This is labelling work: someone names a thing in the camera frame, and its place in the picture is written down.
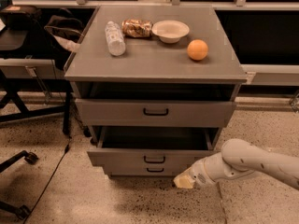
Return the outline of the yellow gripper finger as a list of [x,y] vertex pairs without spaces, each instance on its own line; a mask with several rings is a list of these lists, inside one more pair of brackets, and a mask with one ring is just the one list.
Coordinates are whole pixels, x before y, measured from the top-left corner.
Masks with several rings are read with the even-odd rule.
[[192,189],[195,184],[196,176],[193,174],[192,168],[188,168],[174,178],[174,183],[179,189]]

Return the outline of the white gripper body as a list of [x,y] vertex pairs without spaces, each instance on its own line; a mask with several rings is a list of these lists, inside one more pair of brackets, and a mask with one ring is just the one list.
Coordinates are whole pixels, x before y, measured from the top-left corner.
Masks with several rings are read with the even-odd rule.
[[219,180],[234,180],[246,174],[226,163],[220,153],[196,161],[190,169],[192,182],[197,186],[214,185]]

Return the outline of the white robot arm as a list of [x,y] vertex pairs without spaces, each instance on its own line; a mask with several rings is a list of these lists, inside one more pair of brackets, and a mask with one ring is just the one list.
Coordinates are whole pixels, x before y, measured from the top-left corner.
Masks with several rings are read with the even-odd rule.
[[256,172],[299,189],[299,158],[263,150],[241,140],[226,141],[221,151],[196,161],[177,175],[174,183],[179,189],[214,185],[220,180],[248,178]]

